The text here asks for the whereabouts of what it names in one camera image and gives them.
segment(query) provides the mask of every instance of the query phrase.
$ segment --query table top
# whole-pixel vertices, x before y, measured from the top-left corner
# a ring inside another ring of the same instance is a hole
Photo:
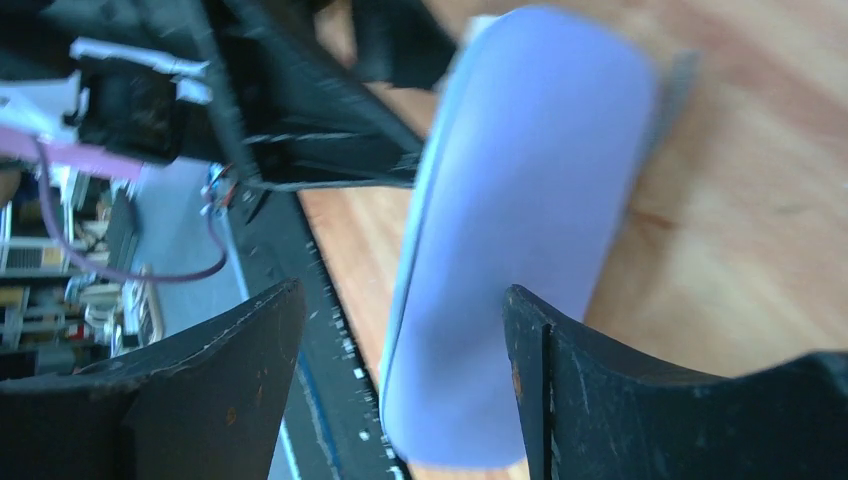
[[[458,36],[471,15],[523,3],[429,5]],[[684,48],[704,54],[688,110],[638,182],[587,324],[726,376],[848,349],[848,4],[556,3],[623,33],[662,65]],[[426,132],[432,95],[378,91]],[[301,198],[376,373],[409,192]],[[527,478],[523,465],[414,470],[418,479]]]

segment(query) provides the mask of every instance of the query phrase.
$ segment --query floor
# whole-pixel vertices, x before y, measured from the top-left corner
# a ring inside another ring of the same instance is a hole
[[[427,3],[459,34],[471,15],[525,2]],[[587,323],[721,375],[812,349],[848,349],[848,4],[549,3],[608,25],[660,65],[685,48],[701,50],[705,61],[688,112],[639,181]],[[323,35],[349,61],[349,25],[334,24],[332,14]],[[426,132],[431,95],[377,90]],[[322,190],[301,198],[376,373],[409,193]],[[414,471],[420,480],[527,478],[521,464]]]
[[[178,159],[163,169],[145,169],[135,197],[142,236],[136,252],[137,264],[151,264],[153,272],[176,275],[208,268],[219,252],[208,238],[206,220],[200,215],[200,188],[206,183],[208,166]],[[225,219],[218,223],[224,238],[231,238]],[[208,320],[247,300],[247,288],[230,252],[224,269],[206,279],[182,284],[159,285],[165,334],[173,335]],[[291,480],[287,433],[281,426],[269,480]]]

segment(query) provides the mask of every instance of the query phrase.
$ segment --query wire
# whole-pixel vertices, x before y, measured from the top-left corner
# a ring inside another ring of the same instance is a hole
[[[185,283],[201,280],[221,271],[224,265],[227,264],[227,247],[218,234],[215,232],[214,208],[208,205],[206,208],[206,227],[209,231],[209,237],[215,243],[215,246],[221,252],[221,258],[211,267],[200,270],[198,272],[187,273],[182,275],[145,275],[140,273],[126,272],[100,265],[78,252],[73,245],[65,238],[65,235],[59,229],[59,222],[56,220],[56,210],[53,206],[53,200],[50,195],[50,160],[47,158],[47,152],[44,144],[33,136],[36,152],[38,153],[38,163],[41,169],[41,176],[38,179],[38,198],[41,203],[41,215],[44,218],[44,226],[47,227],[47,233],[50,237],[59,243],[59,246],[71,260],[71,262],[82,268],[95,272],[97,275],[115,282],[151,282],[151,283]]]

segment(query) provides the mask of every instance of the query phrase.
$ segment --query purple cable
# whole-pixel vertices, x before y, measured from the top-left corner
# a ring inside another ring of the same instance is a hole
[[[206,277],[221,271],[224,265],[227,264],[227,247],[224,242],[215,233],[214,225],[212,224],[213,210],[208,208],[206,212],[206,225],[209,229],[209,236],[212,241],[221,250],[221,258],[211,267],[200,270],[194,273],[183,275],[143,275],[140,273],[124,272],[114,268],[99,265],[79,253],[73,245],[65,238],[65,235],[59,229],[59,222],[56,220],[56,211],[53,209],[53,202],[50,199],[50,160],[47,158],[47,152],[44,150],[44,145],[38,140],[38,137],[33,137],[35,148],[38,152],[38,163],[41,167],[41,177],[38,179],[38,199],[41,203],[41,215],[44,218],[44,226],[47,227],[47,233],[50,237],[59,242],[59,245],[64,250],[65,254],[74,265],[92,271],[99,276],[116,282],[142,281],[151,283],[184,283],[201,280]]]

